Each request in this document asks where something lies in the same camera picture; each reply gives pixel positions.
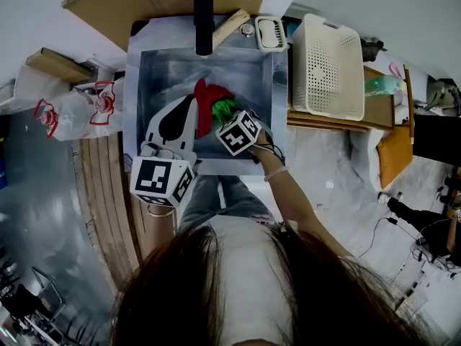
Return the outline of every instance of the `bracelet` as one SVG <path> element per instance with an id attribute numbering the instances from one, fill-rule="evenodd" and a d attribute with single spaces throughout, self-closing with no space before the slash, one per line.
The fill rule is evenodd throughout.
<path id="1" fill-rule="evenodd" d="M 150 209 L 151 209 L 151 204 L 149 204 L 149 206 L 147 207 L 147 213 L 148 213 L 148 215 L 150 215 L 150 216 L 152 216 L 152 217 L 154 217 L 154 218 L 163 218 L 163 217 L 165 217 L 165 216 L 170 216 L 170 215 L 173 214 L 174 211 L 176 210 L 175 208 L 173 208 L 173 209 L 171 209 L 171 211 L 169 211 L 169 212 L 166 213 L 166 214 L 154 214 L 154 213 L 151 212 Z"/>
<path id="2" fill-rule="evenodd" d="M 271 178 L 273 178 L 274 175 L 285 171 L 288 171 L 288 168 L 285 165 L 283 167 L 280 167 L 279 169 L 275 169 L 272 173 L 269 173 L 267 176 L 264 177 L 264 181 L 268 182 Z"/>

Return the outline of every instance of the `person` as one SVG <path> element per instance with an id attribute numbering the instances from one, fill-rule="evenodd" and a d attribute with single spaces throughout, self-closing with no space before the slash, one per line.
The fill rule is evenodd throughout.
<path id="1" fill-rule="evenodd" d="M 157 239 L 122 291 L 112 346 L 428 345 L 416 318 L 397 315 L 384 282 L 317 219 L 264 134 L 251 152 L 283 222 L 239 178 L 199 176 L 176 236 Z M 168 226 L 169 208 L 151 212 Z"/>
<path id="2" fill-rule="evenodd" d="M 461 229 L 457 229 L 460 209 L 458 200 L 454 201 L 449 217 L 429 210 L 410 209 L 385 192 L 378 194 L 378 201 L 386 205 L 397 217 L 416 228 L 424 237 L 424 240 L 419 243 L 427 244 L 432 255 L 435 257 L 449 255 L 448 261 L 461 266 L 461 246 L 457 245 L 461 242 Z"/>

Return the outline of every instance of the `sink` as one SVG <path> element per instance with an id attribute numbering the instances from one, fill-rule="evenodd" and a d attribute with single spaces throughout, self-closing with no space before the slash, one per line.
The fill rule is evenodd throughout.
<path id="1" fill-rule="evenodd" d="M 225 17 L 216 16 L 217 26 Z M 197 81 L 218 84 L 234 93 L 274 133 L 283 150 L 287 113 L 287 54 L 263 53 L 256 38 L 235 31 L 210 56 L 194 50 L 191 17 L 151 19 L 130 39 L 124 91 L 123 146 L 125 169 L 139 154 L 151 118 L 165 105 L 191 94 Z M 194 152 L 202 160 L 200 174 L 262 174 L 248 153 L 232 157 L 216 138 L 220 125 L 195 140 Z"/>

